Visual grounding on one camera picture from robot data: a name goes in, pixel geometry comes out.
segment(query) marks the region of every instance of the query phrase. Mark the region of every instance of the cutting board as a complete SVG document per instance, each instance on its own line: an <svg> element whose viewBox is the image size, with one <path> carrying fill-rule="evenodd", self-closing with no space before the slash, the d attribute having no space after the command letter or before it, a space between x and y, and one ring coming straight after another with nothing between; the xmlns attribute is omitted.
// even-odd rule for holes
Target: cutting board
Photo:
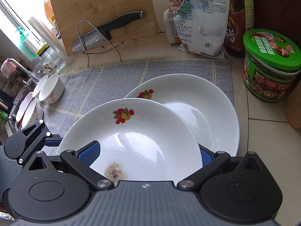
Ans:
<svg viewBox="0 0 301 226"><path fill-rule="evenodd" d="M72 42L78 38L76 25L88 20L95 26L128 11L143 10L145 18L111 30L111 42L155 36L159 33L152 0L51 0L58 29L69 56L73 55ZM79 25L80 34L93 30L88 23Z"/></svg>

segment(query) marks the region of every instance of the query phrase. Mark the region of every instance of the knife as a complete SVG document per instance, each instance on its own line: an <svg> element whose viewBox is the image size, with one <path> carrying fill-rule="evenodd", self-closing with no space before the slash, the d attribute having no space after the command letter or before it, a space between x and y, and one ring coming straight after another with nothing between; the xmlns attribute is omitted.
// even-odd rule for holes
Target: knife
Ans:
<svg viewBox="0 0 301 226"><path fill-rule="evenodd" d="M97 29L106 37L106 39L111 40L112 37L109 32L110 30L121 28L132 21L144 18L145 12L142 10L129 11L118 15L100 26L97 26ZM106 41L105 38L95 29L82 35L81 38L85 43L87 50ZM72 43L72 51L74 54L85 51L79 38Z"/></svg>

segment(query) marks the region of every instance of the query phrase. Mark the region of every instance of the jar lid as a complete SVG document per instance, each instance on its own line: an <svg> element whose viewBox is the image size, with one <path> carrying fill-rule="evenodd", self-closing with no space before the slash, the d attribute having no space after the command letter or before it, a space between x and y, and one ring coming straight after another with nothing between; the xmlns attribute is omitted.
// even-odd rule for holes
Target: jar lid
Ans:
<svg viewBox="0 0 301 226"><path fill-rule="evenodd" d="M266 29L253 29L243 36L243 44L260 61L285 70L301 67L301 51L286 36Z"/></svg>
<svg viewBox="0 0 301 226"><path fill-rule="evenodd" d="M37 51L37 55L39 55L39 57L41 57L43 55L43 53L49 48L48 43L44 43L44 45L40 48L39 51Z"/></svg>

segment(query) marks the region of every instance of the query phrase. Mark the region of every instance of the silver screw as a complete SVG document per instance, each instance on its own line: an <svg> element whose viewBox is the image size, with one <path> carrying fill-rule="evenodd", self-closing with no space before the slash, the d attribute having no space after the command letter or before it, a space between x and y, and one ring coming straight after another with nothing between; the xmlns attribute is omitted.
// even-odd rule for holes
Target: silver screw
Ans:
<svg viewBox="0 0 301 226"><path fill-rule="evenodd" d="M191 180L182 180L180 182L180 186L183 188L191 188L195 183Z"/></svg>
<svg viewBox="0 0 301 226"><path fill-rule="evenodd" d="M112 182L107 179L102 179L102 180L99 180L96 184L98 187L106 188L106 187L109 187L111 185L111 183Z"/></svg>

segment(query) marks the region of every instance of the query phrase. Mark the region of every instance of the gray placemat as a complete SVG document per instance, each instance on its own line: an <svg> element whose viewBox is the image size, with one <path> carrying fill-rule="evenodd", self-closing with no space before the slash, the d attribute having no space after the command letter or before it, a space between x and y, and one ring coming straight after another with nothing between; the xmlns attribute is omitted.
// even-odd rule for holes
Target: gray placemat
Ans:
<svg viewBox="0 0 301 226"><path fill-rule="evenodd" d="M60 75L65 90L54 104L40 103L49 130L63 137L89 110L111 100L124 98L141 83L157 76L184 73L205 78L217 85L233 103L228 60L179 59L120 63ZM57 147L44 147L55 155Z"/></svg>

